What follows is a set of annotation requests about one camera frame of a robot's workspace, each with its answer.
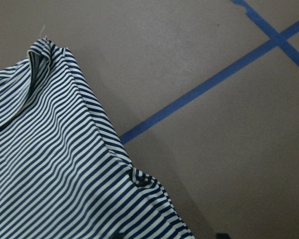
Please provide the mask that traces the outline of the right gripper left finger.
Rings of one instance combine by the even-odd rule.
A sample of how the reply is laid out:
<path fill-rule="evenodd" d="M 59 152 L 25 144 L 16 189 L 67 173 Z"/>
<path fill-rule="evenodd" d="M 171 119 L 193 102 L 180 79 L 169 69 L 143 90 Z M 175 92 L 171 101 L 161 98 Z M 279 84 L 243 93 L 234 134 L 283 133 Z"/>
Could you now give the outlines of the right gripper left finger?
<path fill-rule="evenodd" d="M 123 233 L 115 233 L 113 234 L 113 239 L 124 239 Z"/>

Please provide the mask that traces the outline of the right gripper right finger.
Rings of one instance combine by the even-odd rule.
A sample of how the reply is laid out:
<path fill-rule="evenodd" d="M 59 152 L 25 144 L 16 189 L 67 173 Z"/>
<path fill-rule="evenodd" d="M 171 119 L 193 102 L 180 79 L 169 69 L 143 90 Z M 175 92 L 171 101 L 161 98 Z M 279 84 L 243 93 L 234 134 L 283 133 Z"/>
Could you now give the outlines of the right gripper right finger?
<path fill-rule="evenodd" d="M 231 239 L 231 237 L 227 233 L 217 233 L 216 238 L 217 239 Z"/>

